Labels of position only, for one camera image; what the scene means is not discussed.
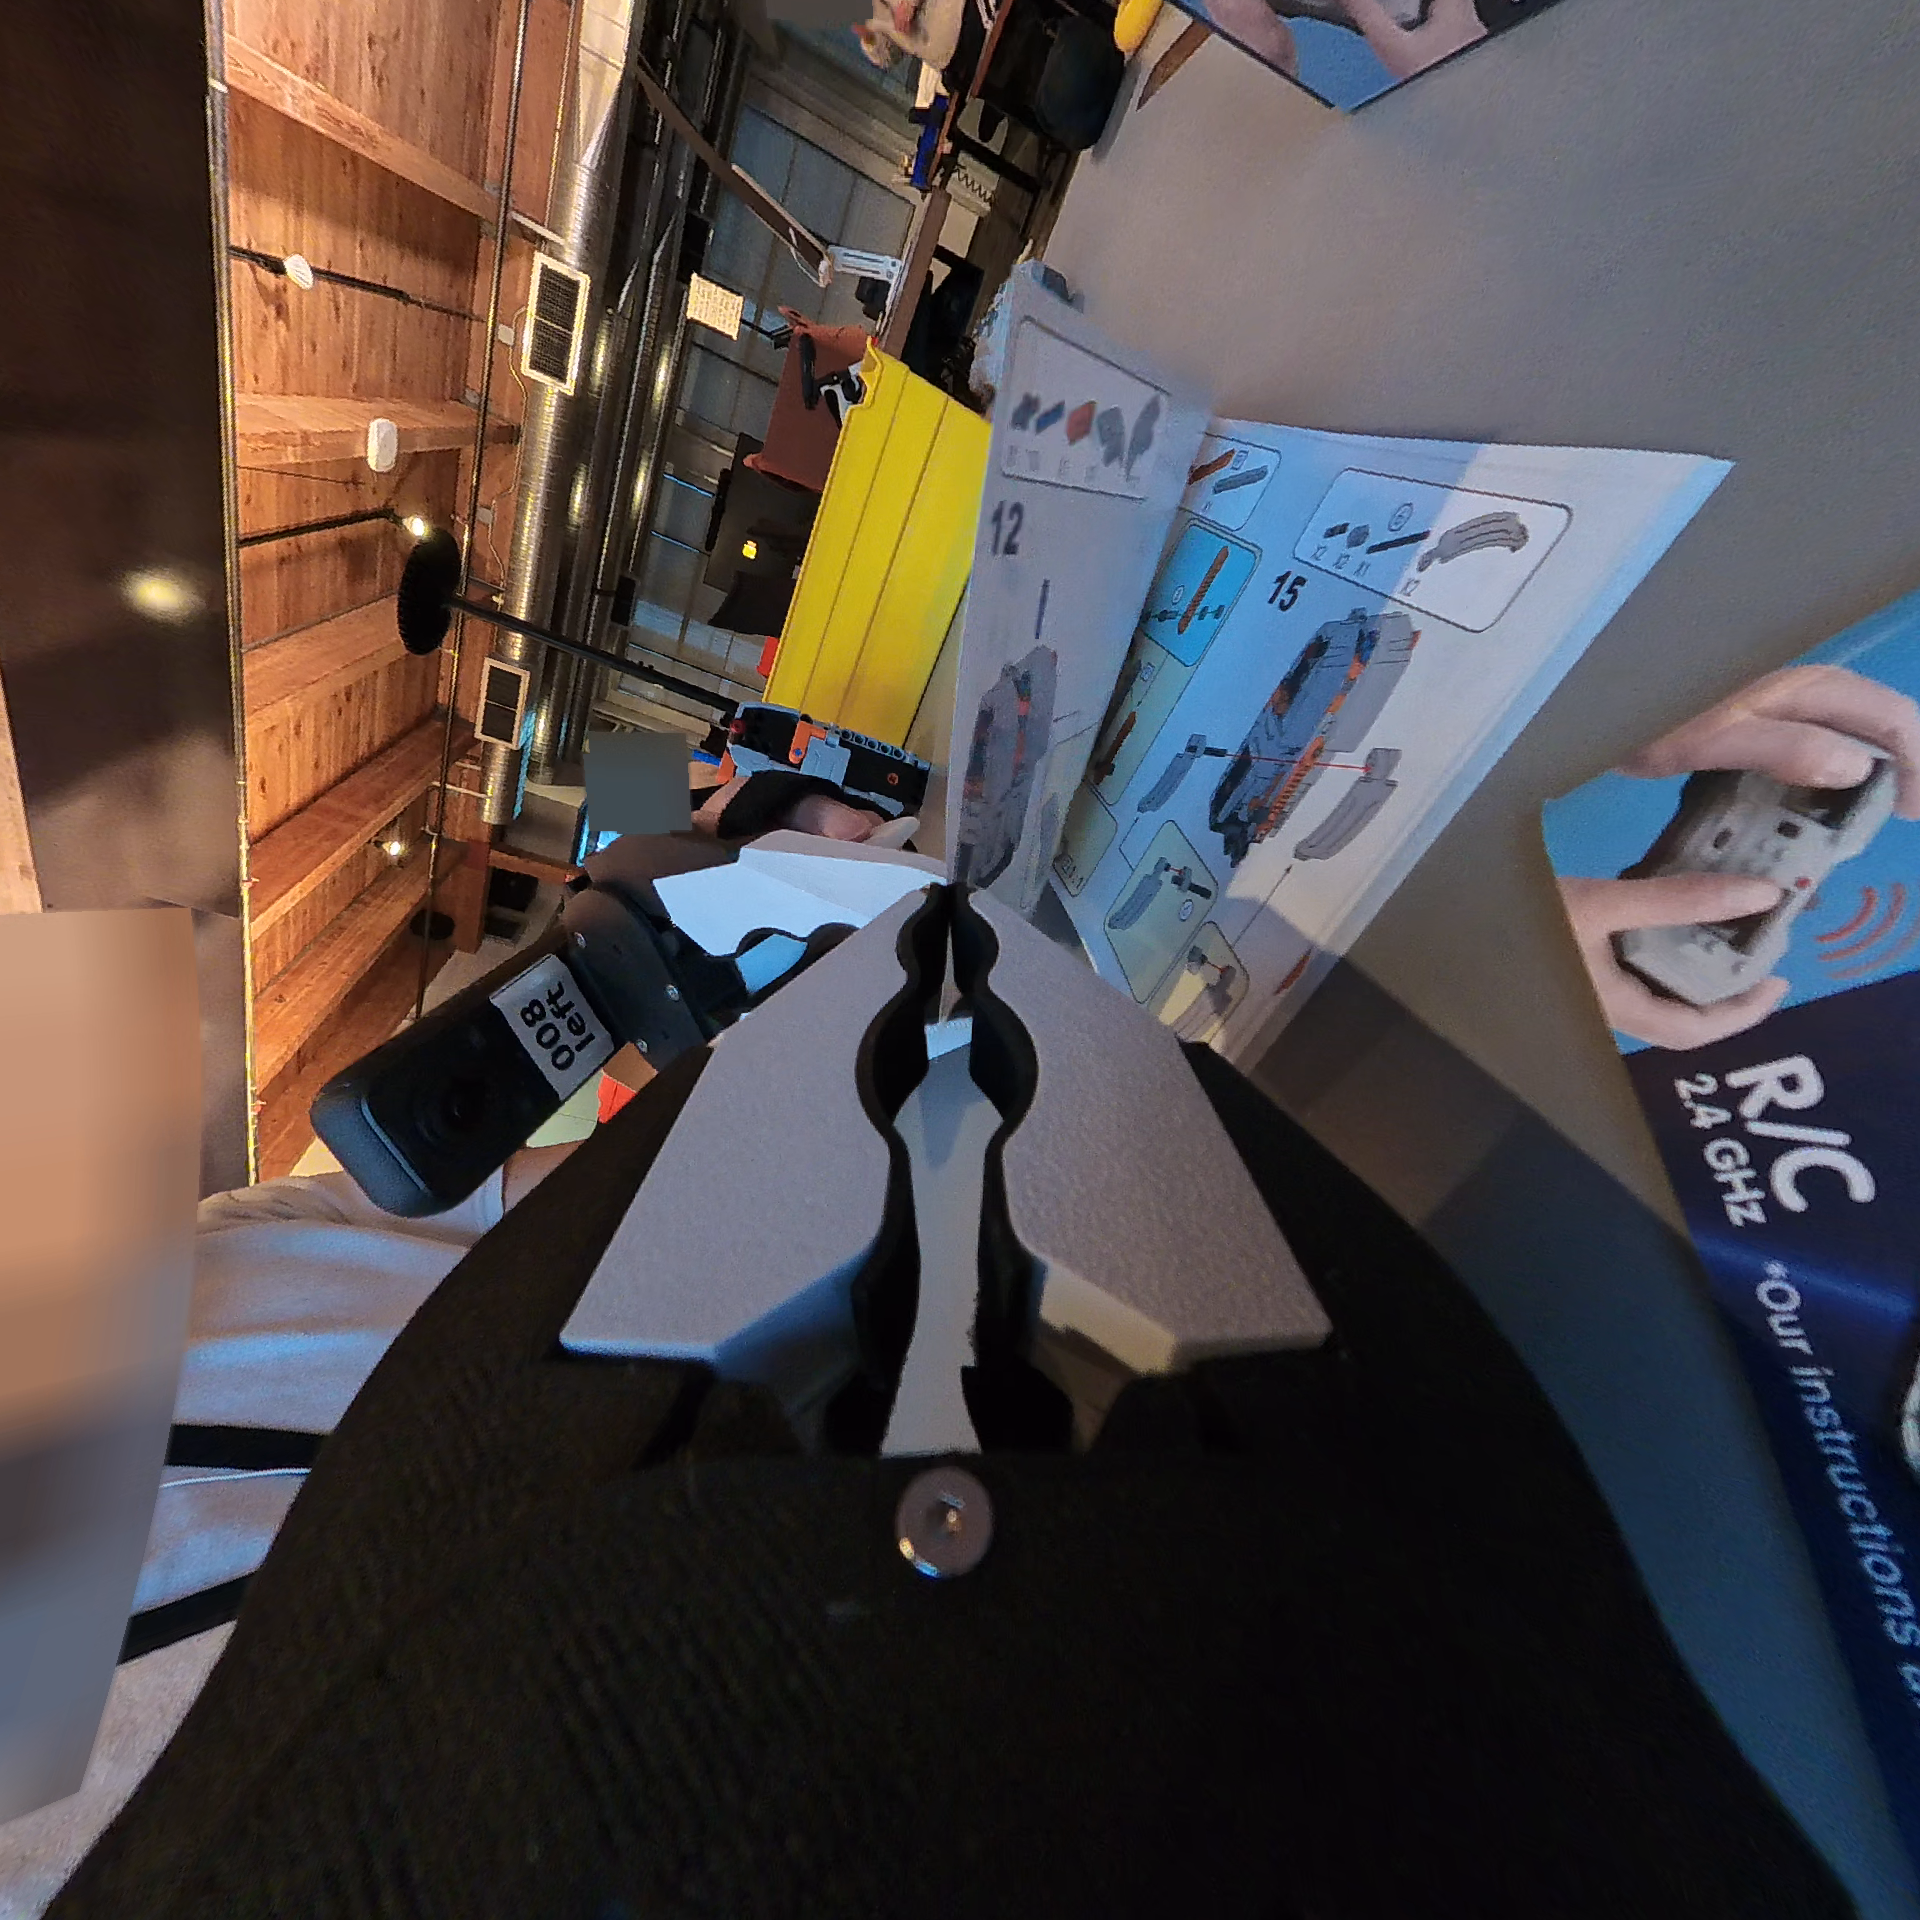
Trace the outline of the person's light shirt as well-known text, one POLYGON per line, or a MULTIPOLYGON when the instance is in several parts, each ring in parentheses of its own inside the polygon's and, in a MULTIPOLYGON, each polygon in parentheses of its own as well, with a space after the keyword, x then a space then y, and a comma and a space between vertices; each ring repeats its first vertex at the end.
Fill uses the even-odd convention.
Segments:
POLYGON ((4 1916, 40 1919, 133 1798, 224 1654, 327 1434, 420 1303, 526 1176, 437 1216, 392 1216, 346 1173, 197 1208, 194 1296, 150 1548, 80 1793, 4 1827, 4 1916))

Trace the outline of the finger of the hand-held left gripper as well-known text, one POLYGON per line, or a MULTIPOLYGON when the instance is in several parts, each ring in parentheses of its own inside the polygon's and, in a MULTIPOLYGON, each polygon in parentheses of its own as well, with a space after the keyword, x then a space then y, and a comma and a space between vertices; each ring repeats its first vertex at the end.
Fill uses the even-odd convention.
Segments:
POLYGON ((658 878, 668 923, 683 939, 682 974, 701 1001, 756 1001, 902 900, 815 900, 752 867, 658 878))
POLYGON ((902 900, 947 878, 929 857, 829 840, 759 840, 738 866, 815 900, 902 900))

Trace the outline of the grey desk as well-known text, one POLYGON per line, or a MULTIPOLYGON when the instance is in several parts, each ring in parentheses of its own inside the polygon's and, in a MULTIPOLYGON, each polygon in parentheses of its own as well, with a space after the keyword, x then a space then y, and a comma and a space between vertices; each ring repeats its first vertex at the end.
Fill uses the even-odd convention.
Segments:
POLYGON ((1543 804, 1918 588, 1918 6, 1558 4, 1352 119, 1211 44, 1048 259, 1230 418, 1735 464, 1253 1076, 1499 1321, 1748 1760, 1915 1919, 1543 804))

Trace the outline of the yellow plastic bin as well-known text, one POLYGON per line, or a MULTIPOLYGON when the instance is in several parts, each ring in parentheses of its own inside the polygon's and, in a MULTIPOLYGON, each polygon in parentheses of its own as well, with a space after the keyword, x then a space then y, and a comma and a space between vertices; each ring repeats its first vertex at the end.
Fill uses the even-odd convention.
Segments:
POLYGON ((991 425, 875 348, 861 381, 763 702, 905 748, 972 569, 991 425))

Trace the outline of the partly built toy robot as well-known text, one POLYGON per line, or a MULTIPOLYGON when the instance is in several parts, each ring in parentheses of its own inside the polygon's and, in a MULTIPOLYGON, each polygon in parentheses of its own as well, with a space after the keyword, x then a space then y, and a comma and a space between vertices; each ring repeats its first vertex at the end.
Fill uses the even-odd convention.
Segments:
POLYGON ((728 758, 735 777, 798 774, 864 795, 885 814, 919 811, 929 783, 924 758, 779 704, 742 704, 735 711, 728 731, 728 758))

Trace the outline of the white instruction booklet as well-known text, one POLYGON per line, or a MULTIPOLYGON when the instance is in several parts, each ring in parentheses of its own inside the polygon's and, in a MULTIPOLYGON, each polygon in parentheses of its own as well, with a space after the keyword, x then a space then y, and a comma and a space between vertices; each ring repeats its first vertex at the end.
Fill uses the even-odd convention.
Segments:
POLYGON ((995 302, 947 876, 1257 1060, 1732 474, 1689 454, 1203 421, 995 302))

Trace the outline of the silver ventilation duct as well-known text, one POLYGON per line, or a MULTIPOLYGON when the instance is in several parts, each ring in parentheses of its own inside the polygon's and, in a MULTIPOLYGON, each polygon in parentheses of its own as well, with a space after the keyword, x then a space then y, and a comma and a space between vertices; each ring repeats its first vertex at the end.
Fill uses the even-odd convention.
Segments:
POLYGON ((577 278, 570 386, 526 373, 529 411, 515 479, 503 614, 603 642, 598 589, 615 481, 636 401, 660 207, 676 169, 643 80, 668 80, 683 41, 682 4, 577 4, 547 212, 525 222, 535 265, 577 278))

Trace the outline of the blue instruction leaflet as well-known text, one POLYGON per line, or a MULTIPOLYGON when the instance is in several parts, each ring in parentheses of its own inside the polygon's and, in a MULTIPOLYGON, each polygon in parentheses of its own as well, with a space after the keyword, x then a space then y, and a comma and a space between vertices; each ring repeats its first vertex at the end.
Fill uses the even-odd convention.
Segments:
POLYGON ((1545 847, 1918 1854, 1918 595, 1545 847))

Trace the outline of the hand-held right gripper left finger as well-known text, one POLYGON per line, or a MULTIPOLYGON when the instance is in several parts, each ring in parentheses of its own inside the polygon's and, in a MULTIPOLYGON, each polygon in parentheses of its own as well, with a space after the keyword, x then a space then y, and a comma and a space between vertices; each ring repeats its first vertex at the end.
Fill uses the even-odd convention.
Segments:
POLYGON ((875 1455, 921 1303, 907 1145, 952 891, 846 937, 711 1049, 560 1346, 701 1362, 875 1455))

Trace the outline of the person's left hand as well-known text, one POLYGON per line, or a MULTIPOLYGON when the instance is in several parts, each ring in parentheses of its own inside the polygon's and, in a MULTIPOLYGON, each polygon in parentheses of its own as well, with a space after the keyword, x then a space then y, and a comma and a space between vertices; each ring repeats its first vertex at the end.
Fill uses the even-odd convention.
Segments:
POLYGON ((912 814, 888 820, 871 808, 852 804, 835 791, 804 794, 785 811, 781 826, 785 831, 834 846, 874 846, 878 851, 905 851, 921 827, 912 814))

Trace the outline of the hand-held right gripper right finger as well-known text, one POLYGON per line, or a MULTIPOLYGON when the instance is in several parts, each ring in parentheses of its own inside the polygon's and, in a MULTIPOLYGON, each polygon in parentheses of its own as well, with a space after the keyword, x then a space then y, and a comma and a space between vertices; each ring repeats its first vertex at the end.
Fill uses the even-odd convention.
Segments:
POLYGON ((1070 1396, 1035 1359, 1041 1331, 1127 1378, 1331 1336, 1170 1029, 964 886, 957 986, 972 1010, 971 1079, 998 1119, 962 1371, 985 1451, 1070 1445, 1070 1396))

